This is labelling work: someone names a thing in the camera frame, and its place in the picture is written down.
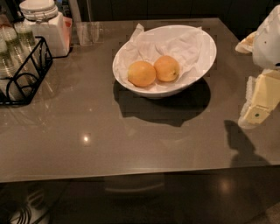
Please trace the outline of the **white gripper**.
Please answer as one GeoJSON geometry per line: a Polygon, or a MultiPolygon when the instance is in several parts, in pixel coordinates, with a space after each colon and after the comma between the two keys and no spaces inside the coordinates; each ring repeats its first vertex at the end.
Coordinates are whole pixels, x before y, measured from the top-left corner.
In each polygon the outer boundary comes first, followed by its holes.
{"type": "Polygon", "coordinates": [[[244,103],[238,125],[253,129],[262,124],[280,103],[280,5],[264,19],[235,50],[252,53],[256,65],[264,68],[257,77],[249,76],[244,103]]]}

